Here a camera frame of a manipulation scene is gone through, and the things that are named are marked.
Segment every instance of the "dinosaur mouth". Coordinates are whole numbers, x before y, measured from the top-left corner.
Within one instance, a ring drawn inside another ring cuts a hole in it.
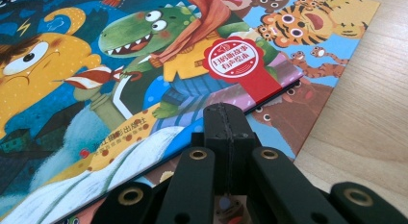
[[[108,50],[106,51],[106,53],[108,53],[109,55],[125,55],[135,53],[144,48],[149,43],[151,38],[151,34],[148,34],[136,41],[117,47],[115,49]]]

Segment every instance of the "orange cartoon character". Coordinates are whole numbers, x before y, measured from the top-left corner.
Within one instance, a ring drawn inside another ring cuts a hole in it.
[[[6,123],[48,95],[82,67],[101,63],[89,45],[72,36],[83,24],[85,13],[76,8],[60,9],[45,16],[51,21],[66,15],[71,25],[65,34],[44,33],[14,45],[0,45],[0,138],[6,135]]]

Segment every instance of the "cartoon illustration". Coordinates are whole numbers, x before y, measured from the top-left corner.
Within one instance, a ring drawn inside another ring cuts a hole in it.
[[[162,97],[160,107],[154,111],[157,118],[176,115],[178,107],[187,97],[208,95],[231,86],[216,80],[202,65],[203,52],[221,37],[234,32],[248,31],[243,22],[223,25],[230,11],[215,0],[190,0],[197,4],[202,15],[193,14],[195,6],[186,7],[179,3],[172,7],[150,12],[136,12],[110,24],[102,31],[100,49],[108,56],[129,58],[150,55],[148,61],[136,59],[123,69],[122,76],[143,74],[163,68],[164,78],[171,88]],[[264,45],[264,57],[274,49]]]
[[[0,101],[7,102],[0,117],[0,137],[6,134],[5,125],[11,117],[59,87],[61,79],[82,67],[100,65],[100,57],[91,53],[89,45],[72,36],[84,23],[85,13],[75,8],[61,9],[44,20],[51,21],[60,14],[71,20],[64,35],[45,33],[15,45],[0,46]]]
[[[370,17],[360,12],[372,8],[373,2],[325,0],[325,3],[331,11],[295,3],[280,12],[266,14],[261,19],[263,24],[258,31],[264,39],[285,48],[289,45],[318,44],[328,40],[332,34],[360,38],[368,28]]]
[[[252,9],[251,3],[255,0],[220,0],[239,18],[246,16]]]
[[[295,1],[0,0],[0,222],[90,223],[99,198],[123,182],[157,185],[172,174],[169,159],[202,132],[205,106],[252,109],[245,87],[202,67],[216,40],[254,41],[264,52],[259,66],[281,87],[302,73],[319,78],[248,115],[268,146],[294,159],[343,72],[340,58],[350,57],[378,7]],[[264,38],[256,31],[262,16]],[[277,51],[266,39],[305,47]],[[314,47],[321,42],[324,49]],[[335,62],[315,64],[328,58]],[[244,204],[215,204],[215,223],[249,221]]]
[[[339,59],[336,55],[332,53],[327,53],[322,47],[314,47],[311,55],[316,58],[330,57],[338,64],[324,63],[319,67],[312,67],[306,62],[306,56],[302,51],[297,51],[291,54],[291,62],[300,67],[303,74],[310,78],[319,78],[326,76],[341,77],[344,72],[344,64],[348,63],[348,60]]]
[[[290,6],[262,17],[259,33],[279,47],[294,44],[313,45],[328,40],[333,33],[329,15],[319,9],[306,11],[302,6]]]
[[[294,2],[297,6],[303,6],[307,11],[311,11],[312,9],[319,8],[326,13],[332,11],[331,8],[328,7],[326,4],[326,0],[296,0]]]
[[[266,13],[273,13],[285,7],[288,2],[289,0],[254,0],[251,3],[251,6],[260,6],[262,8],[265,8]]]
[[[301,78],[299,85],[282,94],[281,103],[262,106],[252,116],[276,128],[297,155],[332,90]]]

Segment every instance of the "cartoon hand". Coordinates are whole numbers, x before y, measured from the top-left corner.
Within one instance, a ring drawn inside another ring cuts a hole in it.
[[[142,75],[143,74],[140,71],[129,70],[129,68],[126,68],[120,73],[120,80],[125,79],[129,76],[133,76],[132,79],[130,79],[130,81],[135,82],[138,79],[140,79]]]

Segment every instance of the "cartoon eye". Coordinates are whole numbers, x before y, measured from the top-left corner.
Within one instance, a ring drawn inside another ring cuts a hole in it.
[[[269,114],[265,114],[265,115],[264,115],[264,120],[265,120],[265,121],[270,121],[270,116],[269,116]]]
[[[294,87],[301,87],[302,86],[302,82],[298,81],[296,84],[294,84]]]
[[[162,31],[167,26],[167,22],[163,20],[158,20],[152,24],[152,29],[154,31]]]
[[[288,91],[286,91],[286,93],[288,93],[288,95],[293,96],[295,94],[295,91],[293,88],[289,89]]]
[[[162,17],[162,12],[160,12],[160,11],[152,11],[152,12],[149,12],[149,13],[146,15],[145,19],[146,19],[147,21],[149,21],[149,22],[152,22],[152,21],[158,20],[160,17]]]
[[[283,20],[283,22],[285,22],[287,24],[290,24],[290,23],[294,22],[294,17],[292,15],[290,15],[290,14],[287,14],[287,15],[282,16],[282,20]]]
[[[303,32],[299,29],[291,29],[291,34],[294,37],[302,37]]]
[[[47,52],[48,43],[40,42],[24,57],[9,63],[3,70],[4,75],[13,75],[26,70],[38,62]]]

